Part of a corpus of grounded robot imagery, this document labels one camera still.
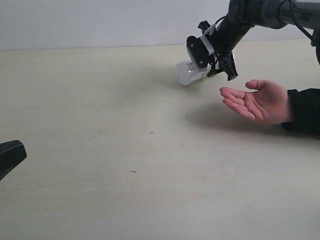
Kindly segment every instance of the open palm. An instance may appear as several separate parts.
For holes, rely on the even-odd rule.
[[[229,87],[220,89],[223,103],[240,116],[261,124],[281,124],[291,121],[290,101],[285,87],[269,80],[251,80],[248,92]]]

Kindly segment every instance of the white table surface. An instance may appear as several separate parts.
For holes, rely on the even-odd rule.
[[[184,46],[0,52],[0,141],[28,154],[0,182],[0,239],[318,240],[319,140],[247,122],[219,94],[320,88],[315,49],[234,54],[234,81],[184,87]]]

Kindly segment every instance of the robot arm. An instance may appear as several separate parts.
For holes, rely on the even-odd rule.
[[[202,36],[187,38],[187,52],[199,72],[211,66],[208,77],[225,72],[230,81],[238,76],[232,51],[251,28],[287,25],[295,25],[311,40],[320,64],[320,1],[316,0],[230,0],[226,16],[213,25],[201,22]],[[313,35],[304,28],[313,30]]]

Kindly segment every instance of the black sleeve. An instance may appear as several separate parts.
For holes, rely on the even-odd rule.
[[[288,132],[320,135],[320,89],[289,90],[293,121],[283,123]]]

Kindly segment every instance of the finger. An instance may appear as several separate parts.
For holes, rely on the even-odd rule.
[[[269,81],[267,80],[251,80],[248,81],[245,86],[248,89],[261,90],[263,89]]]
[[[228,92],[228,93],[232,94],[233,96],[235,96],[236,98],[239,98],[239,99],[244,99],[244,97],[246,95],[245,91],[233,89],[233,88],[230,88],[230,87],[222,87],[222,88],[220,88],[220,92]]]
[[[255,121],[255,116],[248,111],[248,109],[245,106],[238,105],[231,101],[230,99],[225,98],[223,100],[223,103],[230,109],[232,109],[234,112],[239,114],[241,117],[246,118],[251,121]]]
[[[245,105],[245,101],[241,98],[235,97],[234,95],[232,95],[230,92],[228,91],[222,91],[221,92],[221,96],[223,96],[226,99],[230,99],[232,102],[234,102],[235,104],[239,104],[244,106]]]

